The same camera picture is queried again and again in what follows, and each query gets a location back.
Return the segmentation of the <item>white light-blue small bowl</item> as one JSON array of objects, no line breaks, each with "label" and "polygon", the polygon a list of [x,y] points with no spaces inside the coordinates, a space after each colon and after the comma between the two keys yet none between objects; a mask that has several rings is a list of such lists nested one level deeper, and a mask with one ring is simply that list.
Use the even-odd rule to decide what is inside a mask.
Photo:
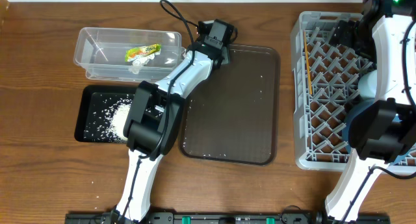
[{"label": "white light-blue small bowl", "polygon": [[358,83],[358,91],[362,99],[375,100],[377,88],[377,74],[378,71],[374,70],[360,78]]}]

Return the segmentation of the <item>wooden chopstick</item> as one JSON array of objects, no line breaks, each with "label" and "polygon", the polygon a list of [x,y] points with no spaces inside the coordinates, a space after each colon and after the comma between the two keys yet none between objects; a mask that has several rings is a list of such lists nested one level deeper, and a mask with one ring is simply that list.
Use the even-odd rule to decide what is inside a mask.
[{"label": "wooden chopstick", "polygon": [[305,64],[306,64],[306,71],[307,71],[307,84],[308,84],[308,90],[309,94],[313,95],[313,89],[311,85],[311,72],[310,72],[310,65],[309,65],[309,51],[307,49],[307,37],[306,37],[306,31],[303,31],[303,38],[304,38],[304,53],[305,53]]}]

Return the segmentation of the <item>dark blue plate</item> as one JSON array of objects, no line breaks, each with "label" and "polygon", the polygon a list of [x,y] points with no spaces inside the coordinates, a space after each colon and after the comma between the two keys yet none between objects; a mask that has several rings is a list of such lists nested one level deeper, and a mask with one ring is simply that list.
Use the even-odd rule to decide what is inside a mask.
[{"label": "dark blue plate", "polygon": [[[352,120],[358,116],[362,111],[364,111],[365,109],[367,109],[368,107],[370,107],[372,104],[374,103],[374,99],[366,99],[364,101],[361,101],[360,103],[358,103],[357,105],[355,105],[347,114],[347,116],[344,119],[344,123],[346,124],[346,127],[342,130],[342,139],[343,141],[347,142],[348,145],[345,147],[347,152],[350,153],[351,152],[351,147],[349,146],[349,141],[348,141],[348,137],[349,137],[349,132],[350,132],[350,126],[352,123]],[[394,123],[399,123],[401,122],[401,120],[399,119],[398,114],[396,114],[394,120]],[[410,152],[410,149],[403,155],[398,155],[394,161],[394,163],[392,164],[397,164],[400,161],[402,161],[403,159],[405,159],[406,155]]]}]

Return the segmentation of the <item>white tissue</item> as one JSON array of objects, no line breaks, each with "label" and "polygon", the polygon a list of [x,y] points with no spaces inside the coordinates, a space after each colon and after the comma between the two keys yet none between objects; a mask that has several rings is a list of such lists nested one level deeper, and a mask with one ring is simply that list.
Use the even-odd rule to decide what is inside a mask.
[{"label": "white tissue", "polygon": [[136,58],[135,60],[133,60],[132,66],[129,68],[129,71],[133,74],[138,74],[140,70],[154,58],[154,54]]}]

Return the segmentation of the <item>yellow green snack wrapper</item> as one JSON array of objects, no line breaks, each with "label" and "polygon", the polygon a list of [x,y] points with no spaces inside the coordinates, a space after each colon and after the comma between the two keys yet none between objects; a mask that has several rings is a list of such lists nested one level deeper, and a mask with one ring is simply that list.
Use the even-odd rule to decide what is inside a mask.
[{"label": "yellow green snack wrapper", "polygon": [[135,47],[128,51],[125,54],[125,61],[132,62],[137,58],[146,57],[154,53],[158,53],[161,50],[161,44],[153,44],[141,47]]}]

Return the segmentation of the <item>pile of rice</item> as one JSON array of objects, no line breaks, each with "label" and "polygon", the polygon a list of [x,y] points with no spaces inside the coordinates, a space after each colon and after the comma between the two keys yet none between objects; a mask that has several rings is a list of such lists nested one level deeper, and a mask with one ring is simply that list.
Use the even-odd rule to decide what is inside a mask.
[{"label": "pile of rice", "polygon": [[88,107],[83,140],[126,143],[123,130],[133,97],[128,93],[94,93]]}]

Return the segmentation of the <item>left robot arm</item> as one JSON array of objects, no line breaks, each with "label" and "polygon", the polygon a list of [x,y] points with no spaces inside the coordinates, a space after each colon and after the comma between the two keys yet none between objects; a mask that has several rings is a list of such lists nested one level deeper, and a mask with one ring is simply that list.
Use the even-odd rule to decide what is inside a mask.
[{"label": "left robot arm", "polygon": [[112,223],[140,223],[146,217],[157,169],[176,141],[187,97],[213,70],[229,63],[229,46],[237,35],[236,27],[219,19],[199,22],[198,37],[182,62],[156,83],[138,85],[123,127],[129,168]]}]

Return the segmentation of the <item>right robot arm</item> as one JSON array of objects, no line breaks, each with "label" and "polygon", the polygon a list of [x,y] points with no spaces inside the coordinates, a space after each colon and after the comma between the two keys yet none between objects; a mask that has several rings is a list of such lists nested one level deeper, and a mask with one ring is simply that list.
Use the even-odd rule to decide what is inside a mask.
[{"label": "right robot arm", "polygon": [[415,145],[415,0],[363,0],[359,21],[338,22],[330,45],[345,45],[376,64],[359,80],[363,102],[346,117],[350,156],[325,199],[323,222],[354,223],[380,175]]}]

